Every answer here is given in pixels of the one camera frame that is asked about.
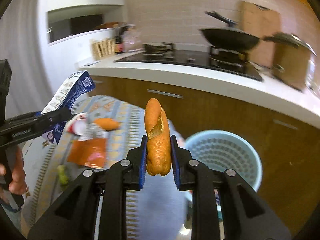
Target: wicker basket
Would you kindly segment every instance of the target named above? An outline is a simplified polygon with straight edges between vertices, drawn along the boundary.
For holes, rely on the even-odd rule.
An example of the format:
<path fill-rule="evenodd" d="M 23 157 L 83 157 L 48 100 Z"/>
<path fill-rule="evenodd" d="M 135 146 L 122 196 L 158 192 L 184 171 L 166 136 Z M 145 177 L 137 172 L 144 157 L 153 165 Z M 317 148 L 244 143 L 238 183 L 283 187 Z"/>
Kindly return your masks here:
<path fill-rule="evenodd" d="M 100 60 L 116 54 L 116 40 L 105 39 L 102 41 L 92 41 L 92 54 L 95 60 Z"/>

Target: cooking pot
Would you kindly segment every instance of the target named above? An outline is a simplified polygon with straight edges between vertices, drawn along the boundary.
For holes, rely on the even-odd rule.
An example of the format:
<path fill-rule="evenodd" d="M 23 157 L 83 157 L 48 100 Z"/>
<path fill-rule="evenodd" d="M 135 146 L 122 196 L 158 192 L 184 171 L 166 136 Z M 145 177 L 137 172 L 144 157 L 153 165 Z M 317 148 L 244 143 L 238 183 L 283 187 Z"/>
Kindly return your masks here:
<path fill-rule="evenodd" d="M 311 46 L 295 34 L 275 33 L 264 41 L 276 43 L 273 56 L 273 75 L 298 90 L 306 87 L 309 60 L 315 54 Z"/>

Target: cabinet handle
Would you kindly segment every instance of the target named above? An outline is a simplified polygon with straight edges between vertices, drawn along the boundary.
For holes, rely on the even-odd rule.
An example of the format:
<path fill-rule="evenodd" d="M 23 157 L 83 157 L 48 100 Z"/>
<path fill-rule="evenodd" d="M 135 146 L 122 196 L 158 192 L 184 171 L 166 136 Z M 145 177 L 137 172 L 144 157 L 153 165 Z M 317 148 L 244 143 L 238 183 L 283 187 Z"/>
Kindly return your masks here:
<path fill-rule="evenodd" d="M 279 70 L 281 73 L 284 72 L 284 68 L 281 67 L 279 64 L 273 65 L 272 67 L 275 68 L 275 69 L 277 69 L 277 70 Z"/>
<path fill-rule="evenodd" d="M 92 80 L 95 84 L 102 84 L 103 81 L 99 81 L 99 80 Z"/>
<path fill-rule="evenodd" d="M 152 89 L 148 89 L 147 91 L 150 92 L 150 93 L 165 95 L 165 96 L 174 97 L 174 98 L 183 98 L 183 96 L 180 96 L 180 95 L 167 93 L 167 92 L 162 92 L 162 91 L 157 91 L 157 90 L 152 90 Z"/>
<path fill-rule="evenodd" d="M 278 120 L 278 119 L 273 119 L 273 122 L 276 123 L 276 124 L 283 125 L 283 126 L 285 126 L 285 127 L 288 127 L 288 128 L 290 128 L 290 129 L 293 129 L 293 130 L 299 130 L 298 127 L 295 127 L 295 126 L 293 126 L 292 124 L 288 124 L 288 123 L 282 122 L 282 121 L 280 121 L 280 120 Z"/>

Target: gas burner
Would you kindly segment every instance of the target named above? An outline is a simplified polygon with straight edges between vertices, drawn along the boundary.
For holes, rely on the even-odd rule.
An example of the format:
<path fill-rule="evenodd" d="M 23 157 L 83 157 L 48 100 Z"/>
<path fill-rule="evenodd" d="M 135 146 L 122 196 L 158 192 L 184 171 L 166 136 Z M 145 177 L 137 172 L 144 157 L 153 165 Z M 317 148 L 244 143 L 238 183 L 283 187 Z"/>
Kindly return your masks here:
<path fill-rule="evenodd" d="M 186 60 L 186 62 L 188 62 L 188 63 L 193 63 L 195 61 L 196 61 L 196 59 L 191 58 L 191 57 L 187 58 L 187 60 Z"/>
<path fill-rule="evenodd" d="M 145 55 L 150 54 L 166 54 L 167 52 L 174 52 L 174 44 L 166 42 L 145 43 L 143 44 Z"/>
<path fill-rule="evenodd" d="M 174 60 L 174 56 L 171 56 L 171 55 L 167 55 L 164 58 L 167 60 Z"/>
<path fill-rule="evenodd" d="M 209 54 L 211 65 L 224 64 L 241 68 L 246 65 L 247 62 L 246 53 L 240 53 L 234 50 L 219 49 L 211 46 Z"/>

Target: blue gripper pad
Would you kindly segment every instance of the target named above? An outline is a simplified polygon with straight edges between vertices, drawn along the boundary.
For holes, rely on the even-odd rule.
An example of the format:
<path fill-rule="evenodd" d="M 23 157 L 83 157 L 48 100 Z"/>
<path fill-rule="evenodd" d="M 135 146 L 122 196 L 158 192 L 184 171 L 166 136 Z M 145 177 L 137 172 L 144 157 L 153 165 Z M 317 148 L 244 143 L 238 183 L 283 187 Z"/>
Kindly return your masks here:
<path fill-rule="evenodd" d="M 142 137 L 140 148 L 142 150 L 141 163 L 139 168 L 139 187 L 143 189 L 144 181 L 146 180 L 146 166 L 147 166 L 147 141 L 148 137 Z"/>
<path fill-rule="evenodd" d="M 177 139 L 175 135 L 170 137 L 170 144 L 171 144 L 171 161 L 172 161 L 172 170 L 173 170 L 173 178 L 174 183 L 177 186 L 177 189 L 180 187 L 180 168 L 179 163 L 176 155 L 176 148 L 178 146 Z"/>

